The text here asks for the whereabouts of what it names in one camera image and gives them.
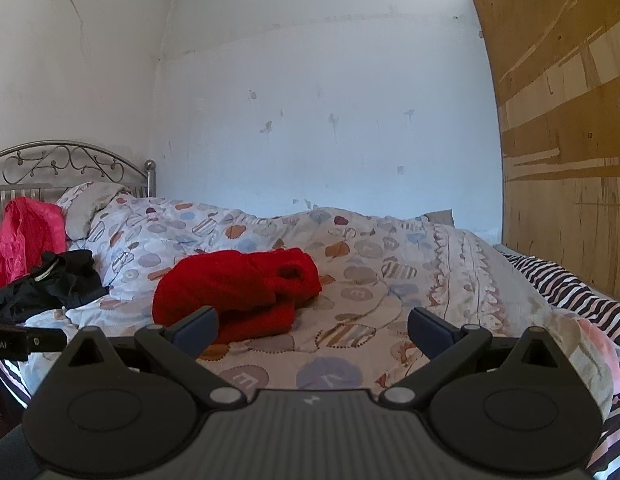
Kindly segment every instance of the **white wall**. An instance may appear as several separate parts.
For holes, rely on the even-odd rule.
[[[171,0],[0,0],[0,150],[95,142],[147,158]]]
[[[472,0],[175,0],[159,191],[260,216],[452,207],[500,240],[494,92]]]

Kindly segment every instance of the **gray ribbed surface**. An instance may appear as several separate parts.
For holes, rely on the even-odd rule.
[[[488,480],[451,459],[414,414],[357,392],[261,392],[237,412],[215,413],[177,459],[138,480]],[[584,473],[556,480],[585,480]],[[66,479],[46,473],[39,480]]]

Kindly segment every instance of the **metal headboard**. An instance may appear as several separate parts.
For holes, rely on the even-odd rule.
[[[41,202],[55,200],[56,194],[87,180],[104,180],[126,186],[138,198],[156,196],[156,163],[146,160],[143,168],[110,150],[75,140],[37,140],[0,152],[0,220],[5,206],[17,196]],[[63,183],[34,183],[31,179],[45,172],[46,179]]]

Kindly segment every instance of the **red towel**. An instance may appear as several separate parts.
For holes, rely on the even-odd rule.
[[[66,249],[65,220],[59,206],[19,196],[0,224],[0,288],[41,264],[45,251]]]
[[[152,317],[170,326],[213,306],[219,316],[215,344],[229,344],[289,332],[295,308],[320,291],[316,265],[301,249],[196,254],[161,278]]]

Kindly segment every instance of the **pink fabric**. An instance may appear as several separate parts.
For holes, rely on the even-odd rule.
[[[612,372],[612,381],[614,384],[614,395],[620,394],[620,361],[616,355],[614,343],[606,336],[603,330],[594,326],[587,319],[578,319],[577,322],[581,326],[581,330],[593,345],[601,352],[604,361]]]
[[[59,206],[21,196],[12,200],[0,224],[0,288],[40,265],[43,252],[65,250],[65,222]]]

